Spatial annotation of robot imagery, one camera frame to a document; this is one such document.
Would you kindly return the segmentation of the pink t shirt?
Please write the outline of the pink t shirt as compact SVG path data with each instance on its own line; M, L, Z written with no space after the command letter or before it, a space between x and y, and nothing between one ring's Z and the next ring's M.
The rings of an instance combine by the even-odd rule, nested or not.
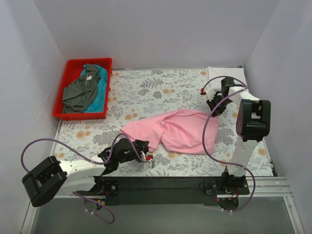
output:
M149 141L149 150L154 152L160 143L169 152L191 155L204 155L214 151L218 134L218 117L211 117L205 131L205 144L202 133L209 114L202 111L180 109L156 116L131 121L120 131L131 140Z

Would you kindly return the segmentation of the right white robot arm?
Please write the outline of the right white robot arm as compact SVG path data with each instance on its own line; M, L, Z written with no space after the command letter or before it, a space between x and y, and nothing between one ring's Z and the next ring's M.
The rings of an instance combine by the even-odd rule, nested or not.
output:
M207 83L200 93L207 97L211 112L208 118L220 116L230 103L238 107L236 118L237 142L234 153L220 177L205 181L208 195L248 194L247 164L259 142L270 132L271 102L254 97L247 85L231 76L220 76L221 89L214 90Z

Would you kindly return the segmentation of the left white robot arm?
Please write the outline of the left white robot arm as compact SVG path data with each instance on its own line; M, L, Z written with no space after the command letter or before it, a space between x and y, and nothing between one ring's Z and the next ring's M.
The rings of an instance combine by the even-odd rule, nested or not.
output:
M22 183L33 207L40 207L56 195L76 192L81 196L111 197L118 194L119 182L106 179L124 162L137 161L146 168L154 167L149 142L115 139L113 145L105 148L99 161L85 156L81 160L63 161L55 156L44 159L22 178Z

